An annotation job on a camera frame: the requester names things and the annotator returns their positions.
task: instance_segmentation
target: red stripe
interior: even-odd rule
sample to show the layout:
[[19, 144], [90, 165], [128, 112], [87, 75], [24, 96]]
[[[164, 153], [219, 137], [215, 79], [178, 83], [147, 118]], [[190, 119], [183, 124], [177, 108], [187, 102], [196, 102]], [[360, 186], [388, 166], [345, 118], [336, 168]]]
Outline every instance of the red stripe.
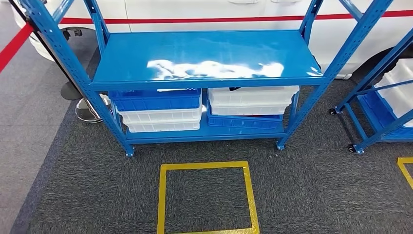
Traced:
[[20, 29], [14, 38], [4, 47], [0, 52], [0, 72], [3, 71], [5, 66], [10, 62], [12, 57], [17, 53], [32, 32], [33, 28], [26, 23], [26, 25]]
[[[413, 16], [413, 10], [387, 11], [383, 17]], [[289, 21], [302, 20], [304, 16], [269, 16], [269, 17], [240, 17], [240, 18], [195, 18], [195, 19], [105, 19], [107, 24], [128, 23], [212, 23], [212, 22], [257, 22], [257, 21]], [[350, 14], [317, 15], [317, 20], [352, 19]], [[92, 24], [91, 19], [63, 18], [63, 24]]]

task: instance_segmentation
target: blue metal shelf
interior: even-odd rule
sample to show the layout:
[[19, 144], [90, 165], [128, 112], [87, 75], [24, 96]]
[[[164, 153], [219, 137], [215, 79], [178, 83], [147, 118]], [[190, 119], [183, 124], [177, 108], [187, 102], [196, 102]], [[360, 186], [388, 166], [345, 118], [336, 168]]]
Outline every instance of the blue metal shelf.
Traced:
[[[369, 92], [357, 96], [358, 102], [371, 126], [376, 132], [382, 131], [387, 125], [394, 122], [397, 117], [385, 99], [377, 92]], [[400, 126], [388, 133], [387, 139], [413, 138], [413, 127]]]
[[[322, 74], [308, 43], [323, 0], [311, 0], [297, 30], [113, 34], [108, 31], [96, 0], [84, 0], [96, 28], [101, 54], [93, 80], [86, 74], [55, 21], [63, 16], [73, 0], [63, 0], [54, 16], [42, 1], [20, 0], [20, 3], [85, 98], [125, 149], [126, 155], [132, 156], [132, 144], [135, 143], [196, 140], [280, 137], [276, 146], [284, 149], [286, 142], [392, 2], [374, 0], [361, 14], [350, 0], [339, 1], [355, 17], [357, 25]], [[199, 131], [125, 134], [118, 116], [108, 112], [99, 95], [101, 91], [280, 85], [314, 87], [299, 109], [298, 94], [294, 95], [288, 126], [283, 132], [210, 127], [204, 117]]]
[[[413, 42], [413, 29], [374, 67], [367, 76], [347, 95], [347, 97], [335, 108], [330, 110], [331, 114], [341, 114], [346, 109], [350, 118], [360, 133], [363, 141], [358, 144], [351, 144], [349, 150], [359, 154], [364, 153], [364, 149], [376, 142], [412, 142], [413, 127], [403, 125], [413, 119], [413, 110], [408, 111], [403, 116], [397, 118], [392, 108], [383, 99], [378, 90], [388, 89], [399, 85], [413, 83], [413, 80], [390, 84], [378, 88], [372, 87], [371, 83], [383, 72], [398, 56]], [[374, 133], [367, 136], [358, 118], [354, 114], [350, 103], [357, 100], [364, 115], [367, 117]]]
[[298, 30], [116, 33], [91, 86], [211, 88], [325, 80]]

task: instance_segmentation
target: floor tape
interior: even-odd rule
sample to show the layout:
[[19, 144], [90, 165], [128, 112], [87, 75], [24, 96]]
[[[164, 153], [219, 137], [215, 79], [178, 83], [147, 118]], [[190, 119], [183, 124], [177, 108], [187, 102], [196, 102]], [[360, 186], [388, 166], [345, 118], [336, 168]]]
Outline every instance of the floor tape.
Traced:
[[406, 178], [407, 182], [410, 184], [410, 187], [413, 189], [413, 179], [412, 176], [407, 171], [405, 163], [413, 163], [413, 157], [399, 157], [397, 159], [397, 164], [399, 165], [401, 172], [403, 173], [404, 177]]
[[251, 175], [247, 161], [232, 161], [232, 162], [202, 162], [202, 163], [178, 163], [178, 164], [162, 164], [159, 175], [159, 201], [158, 201], [158, 226], [157, 234], [165, 233], [165, 201], [166, 201], [166, 174], [167, 170], [194, 170], [194, 169], [216, 169], [216, 168], [232, 168], [242, 167], [244, 171], [244, 180], [246, 194], [249, 206], [249, 215], [251, 217], [251, 228], [233, 229], [209, 232], [195, 232], [186, 234], [259, 234], [260, 228], [258, 225], [257, 209], [255, 207], [254, 193], [252, 190]]

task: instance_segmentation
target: white plastic crate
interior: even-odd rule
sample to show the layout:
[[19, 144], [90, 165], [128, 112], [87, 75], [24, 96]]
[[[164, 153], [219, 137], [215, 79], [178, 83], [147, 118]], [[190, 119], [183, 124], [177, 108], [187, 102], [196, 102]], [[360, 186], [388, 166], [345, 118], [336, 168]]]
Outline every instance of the white plastic crate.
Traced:
[[396, 83], [413, 79], [413, 58], [399, 59], [396, 67], [386, 73], [386, 77], [392, 78]]
[[263, 106], [288, 105], [299, 86], [242, 87], [234, 91], [229, 88], [208, 89], [211, 106]]
[[213, 115], [218, 116], [265, 116], [265, 115], [283, 115], [289, 104], [279, 106], [211, 106]]
[[122, 116], [122, 122], [126, 125], [138, 123], [192, 122], [201, 119], [202, 95], [199, 97], [199, 107], [196, 109], [117, 112]]
[[[375, 85], [376, 88], [400, 83], [413, 79], [413, 59], [400, 59], [396, 67], [385, 73], [383, 79]], [[413, 109], [413, 83], [379, 90], [378, 93], [393, 109], [396, 117], [401, 117]], [[404, 124], [405, 127], [413, 127], [413, 120]]]
[[211, 112], [220, 116], [283, 115], [299, 86], [208, 89]]
[[191, 122], [126, 124], [131, 133], [198, 130], [201, 118]]

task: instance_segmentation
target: carpet floor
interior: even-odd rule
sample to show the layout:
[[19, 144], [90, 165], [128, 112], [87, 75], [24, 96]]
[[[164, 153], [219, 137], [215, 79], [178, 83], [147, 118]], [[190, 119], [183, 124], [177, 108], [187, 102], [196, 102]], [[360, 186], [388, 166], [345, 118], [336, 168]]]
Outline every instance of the carpet floor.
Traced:
[[[246, 160], [262, 234], [411, 233], [413, 191], [396, 159], [412, 156], [413, 144], [348, 152], [359, 138], [345, 114], [328, 109], [353, 85], [334, 81], [284, 151], [274, 150], [274, 139], [235, 140], [139, 145], [126, 158], [104, 124], [77, 121], [70, 109], [47, 183], [37, 200], [26, 199], [32, 211], [20, 211], [13, 230], [156, 233], [161, 164]], [[166, 233], [249, 227], [241, 168], [167, 172]]]

